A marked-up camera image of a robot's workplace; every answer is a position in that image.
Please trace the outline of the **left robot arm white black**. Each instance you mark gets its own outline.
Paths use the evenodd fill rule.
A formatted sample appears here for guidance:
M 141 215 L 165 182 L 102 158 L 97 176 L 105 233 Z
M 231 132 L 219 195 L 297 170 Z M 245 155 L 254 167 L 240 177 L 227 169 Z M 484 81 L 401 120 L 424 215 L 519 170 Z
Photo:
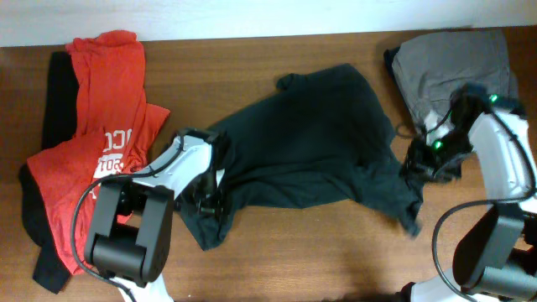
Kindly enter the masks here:
M 99 195 L 77 265 L 118 288 L 126 301 L 170 301 L 162 271 L 174 210 L 184 206 L 190 215 L 227 217 L 220 186 L 227 146 L 223 133 L 185 128 L 138 172 L 93 182 Z

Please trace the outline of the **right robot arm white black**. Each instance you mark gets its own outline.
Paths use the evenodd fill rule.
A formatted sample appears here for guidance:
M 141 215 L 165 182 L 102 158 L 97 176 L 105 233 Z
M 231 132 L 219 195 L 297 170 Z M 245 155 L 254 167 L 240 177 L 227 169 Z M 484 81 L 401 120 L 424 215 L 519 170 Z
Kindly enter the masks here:
M 534 301 L 536 299 L 536 163 L 524 106 L 512 97 L 466 84 L 451 94 L 447 114 L 414 138 L 402 173 L 430 183 L 449 182 L 462 162 L 478 157 L 486 199 L 446 211 L 431 239 L 436 277 L 404 288 L 408 301 Z M 487 212 L 462 238 L 452 265 L 443 269 L 437 242 L 456 212 Z

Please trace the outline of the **black Nike t-shirt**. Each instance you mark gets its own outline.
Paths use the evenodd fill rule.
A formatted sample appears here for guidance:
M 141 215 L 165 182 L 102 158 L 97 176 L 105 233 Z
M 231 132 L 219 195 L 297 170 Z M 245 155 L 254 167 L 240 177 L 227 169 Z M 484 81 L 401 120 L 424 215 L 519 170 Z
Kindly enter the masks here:
M 176 208 L 203 250 L 220 246 L 246 206 L 304 209 L 353 200 L 420 233 L 423 185 L 404 176 L 394 128 L 366 78 L 342 64 L 280 78 L 272 96 L 211 125 L 224 135 L 220 217 Z

